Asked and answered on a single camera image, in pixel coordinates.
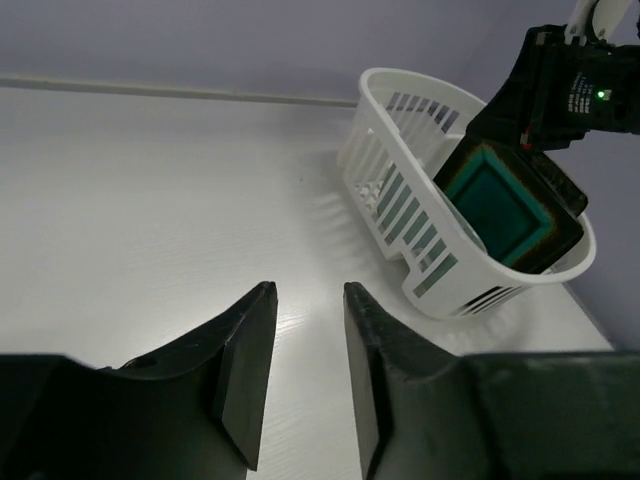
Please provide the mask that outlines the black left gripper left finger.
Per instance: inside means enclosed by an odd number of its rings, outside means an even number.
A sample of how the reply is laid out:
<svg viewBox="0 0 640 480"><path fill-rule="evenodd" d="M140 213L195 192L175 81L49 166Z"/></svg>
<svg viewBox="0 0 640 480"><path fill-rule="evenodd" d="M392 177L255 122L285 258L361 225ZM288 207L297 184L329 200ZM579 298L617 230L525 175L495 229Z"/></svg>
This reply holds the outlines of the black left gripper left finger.
<svg viewBox="0 0 640 480"><path fill-rule="evenodd" d="M5 479L243 479L258 467L277 322L261 282L118 368L1 358Z"/></svg>

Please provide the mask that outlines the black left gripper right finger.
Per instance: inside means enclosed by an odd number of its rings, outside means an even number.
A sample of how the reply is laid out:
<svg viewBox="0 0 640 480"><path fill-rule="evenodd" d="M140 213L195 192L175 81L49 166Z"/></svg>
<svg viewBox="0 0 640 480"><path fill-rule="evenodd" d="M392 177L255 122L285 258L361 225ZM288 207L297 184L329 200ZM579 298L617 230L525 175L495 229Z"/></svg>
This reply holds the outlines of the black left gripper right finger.
<svg viewBox="0 0 640 480"><path fill-rule="evenodd" d="M366 479L635 479L635 351L457 356L343 290Z"/></svg>

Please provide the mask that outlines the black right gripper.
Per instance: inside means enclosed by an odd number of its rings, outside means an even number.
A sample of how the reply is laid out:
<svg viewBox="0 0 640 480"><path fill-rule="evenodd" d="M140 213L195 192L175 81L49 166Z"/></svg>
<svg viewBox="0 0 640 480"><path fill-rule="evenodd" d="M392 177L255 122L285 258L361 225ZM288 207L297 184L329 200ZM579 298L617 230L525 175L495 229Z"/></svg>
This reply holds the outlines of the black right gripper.
<svg viewBox="0 0 640 480"><path fill-rule="evenodd" d="M466 133L530 151L567 149L591 131L639 133L639 47L565 42L564 28L530 28L509 77Z"/></svg>

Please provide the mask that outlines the black floral square plate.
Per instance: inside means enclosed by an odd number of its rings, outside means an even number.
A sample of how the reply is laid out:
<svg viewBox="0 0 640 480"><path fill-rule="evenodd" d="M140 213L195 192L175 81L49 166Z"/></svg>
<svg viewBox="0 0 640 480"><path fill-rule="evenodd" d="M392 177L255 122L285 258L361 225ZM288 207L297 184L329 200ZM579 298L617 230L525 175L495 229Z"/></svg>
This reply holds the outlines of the black floral square plate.
<svg viewBox="0 0 640 480"><path fill-rule="evenodd" d="M523 151L524 161L576 217L588 205L587 195L549 156L542 152Z"/></svg>

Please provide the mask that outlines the teal square plate dark rim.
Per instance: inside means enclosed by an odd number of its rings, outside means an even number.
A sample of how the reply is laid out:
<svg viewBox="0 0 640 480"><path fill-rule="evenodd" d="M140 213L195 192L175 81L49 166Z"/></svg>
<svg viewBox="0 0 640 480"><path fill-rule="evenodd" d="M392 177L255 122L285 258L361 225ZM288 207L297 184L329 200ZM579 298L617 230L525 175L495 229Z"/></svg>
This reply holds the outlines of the teal square plate dark rim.
<svg viewBox="0 0 640 480"><path fill-rule="evenodd" d="M518 150L465 136L434 182L470 224L488 255L525 274L540 274L584 236L578 217Z"/></svg>

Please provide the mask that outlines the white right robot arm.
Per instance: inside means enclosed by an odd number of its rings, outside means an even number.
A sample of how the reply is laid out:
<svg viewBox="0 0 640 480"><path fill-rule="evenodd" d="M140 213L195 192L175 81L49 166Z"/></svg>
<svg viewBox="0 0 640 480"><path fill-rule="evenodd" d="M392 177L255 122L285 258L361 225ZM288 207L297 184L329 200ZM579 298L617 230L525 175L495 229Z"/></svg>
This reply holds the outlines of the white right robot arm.
<svg viewBox="0 0 640 480"><path fill-rule="evenodd" d="M579 1L567 24L529 28L467 134L530 151L566 149L591 130L638 134L639 48L609 40L630 5Z"/></svg>

